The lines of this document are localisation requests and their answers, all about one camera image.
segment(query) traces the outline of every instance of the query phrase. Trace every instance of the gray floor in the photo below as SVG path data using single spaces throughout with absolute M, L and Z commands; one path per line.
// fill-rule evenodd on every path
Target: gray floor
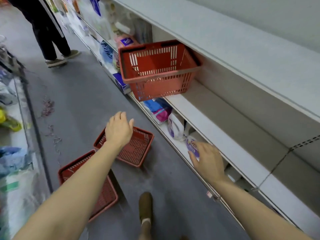
M 220 204 L 206 196 L 206 188 L 149 122 L 139 108 L 108 78 L 94 56 L 77 36 L 64 30 L 72 49 L 83 53 L 62 68 L 48 69 L 31 25 L 14 8 L 0 8 L 0 34 L 8 49 L 25 64 L 32 105 L 38 117 L 43 100 L 55 102 L 55 112 L 38 118 L 49 168 L 49 177 L 59 187 L 59 163 L 66 165 L 92 149 L 106 121 L 117 111 L 126 111 L 135 125 L 154 133 L 152 148 L 141 169 L 115 161 L 113 173 L 121 189 L 120 202 L 88 225 L 90 239 L 137 239 L 138 199 L 150 191 L 154 197 L 154 239 L 249 239 L 246 232 Z M 48 126 L 62 141 L 55 151 Z

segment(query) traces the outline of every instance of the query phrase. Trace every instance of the green label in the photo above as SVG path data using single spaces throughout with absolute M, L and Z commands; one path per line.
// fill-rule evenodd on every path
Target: green label
M 18 188 L 19 188 L 19 181 L 16 181 L 16 182 L 7 184 L 5 186 L 2 186 L 0 190 L 4 193 L 8 193 L 10 191 L 17 190 Z

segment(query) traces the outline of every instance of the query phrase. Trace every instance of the tissue box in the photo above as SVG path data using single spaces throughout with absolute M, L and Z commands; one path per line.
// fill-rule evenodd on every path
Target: tissue box
M 120 73 L 114 73 L 113 76 L 115 78 L 115 83 L 117 84 L 118 88 L 120 88 L 124 94 L 131 92 L 130 84 L 123 83 L 122 76 Z

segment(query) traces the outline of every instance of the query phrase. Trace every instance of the person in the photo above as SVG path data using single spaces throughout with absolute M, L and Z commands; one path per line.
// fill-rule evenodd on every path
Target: person
M 121 149 L 130 141 L 134 120 L 125 112 L 112 116 L 106 125 L 106 142 L 78 169 L 14 236 L 14 240 L 77 240 L 88 223 L 110 167 Z M 198 173 L 224 198 L 253 240 L 311 240 L 301 230 L 267 208 L 224 174 L 219 150 L 197 142 L 199 161 L 189 152 Z M 152 196 L 139 199 L 141 233 L 139 240 L 150 240 L 153 222 Z
M 62 29 L 46 0 L 8 1 L 18 8 L 32 24 L 35 38 L 49 68 L 63 66 L 67 63 L 67 59 L 72 59 L 80 54 L 78 50 L 70 50 Z M 64 59 L 57 58 L 53 43 L 57 46 Z

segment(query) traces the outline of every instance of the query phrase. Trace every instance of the black pants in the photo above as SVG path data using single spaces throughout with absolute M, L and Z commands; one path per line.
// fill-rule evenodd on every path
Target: black pants
M 70 54 L 70 48 L 67 40 L 45 0 L 8 1 L 14 7 L 18 8 L 25 18 L 32 24 L 35 38 L 37 39 L 42 50 L 42 54 L 46 60 L 55 60 L 57 58 L 52 42 L 54 42 L 58 47 L 62 55 L 68 56 Z

